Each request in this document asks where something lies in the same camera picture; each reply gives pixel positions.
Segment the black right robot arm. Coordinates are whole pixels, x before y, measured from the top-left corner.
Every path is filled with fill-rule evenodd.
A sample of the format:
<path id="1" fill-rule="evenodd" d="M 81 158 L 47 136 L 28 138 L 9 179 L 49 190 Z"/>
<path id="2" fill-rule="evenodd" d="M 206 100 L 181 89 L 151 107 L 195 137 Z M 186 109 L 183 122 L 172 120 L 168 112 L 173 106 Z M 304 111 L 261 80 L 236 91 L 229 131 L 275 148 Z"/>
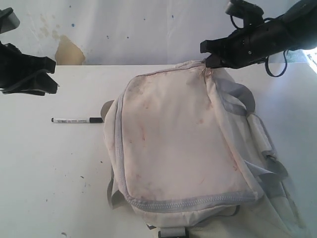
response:
<path id="1" fill-rule="evenodd" d="M 244 0 L 231 0 L 226 14 L 243 20 L 228 37 L 205 40 L 200 52 L 208 53 L 209 68 L 239 69 L 262 63 L 283 51 L 310 50 L 317 46 L 317 2 L 300 0 L 286 13 L 265 20 L 264 11 Z"/>

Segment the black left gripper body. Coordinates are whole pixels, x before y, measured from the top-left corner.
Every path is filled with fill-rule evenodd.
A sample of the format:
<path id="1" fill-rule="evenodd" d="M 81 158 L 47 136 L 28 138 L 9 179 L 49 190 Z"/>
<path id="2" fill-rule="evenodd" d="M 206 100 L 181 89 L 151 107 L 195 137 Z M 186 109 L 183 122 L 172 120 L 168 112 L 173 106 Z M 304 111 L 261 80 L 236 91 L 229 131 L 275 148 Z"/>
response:
<path id="1" fill-rule="evenodd" d="M 0 44 L 0 90 L 3 93 L 14 91 L 25 78 L 34 74 L 33 59 L 24 55 L 11 43 Z"/>

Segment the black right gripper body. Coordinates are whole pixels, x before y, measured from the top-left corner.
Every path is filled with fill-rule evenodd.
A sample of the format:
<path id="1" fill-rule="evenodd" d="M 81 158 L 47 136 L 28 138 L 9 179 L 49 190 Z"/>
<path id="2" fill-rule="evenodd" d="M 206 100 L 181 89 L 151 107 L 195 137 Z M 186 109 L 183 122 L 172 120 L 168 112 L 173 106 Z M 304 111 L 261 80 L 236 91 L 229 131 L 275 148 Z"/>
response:
<path id="1" fill-rule="evenodd" d="M 294 45 L 285 24 L 275 19 L 235 30 L 226 38 L 205 40 L 200 43 L 200 52 L 219 56 L 224 68 L 243 68 Z"/>

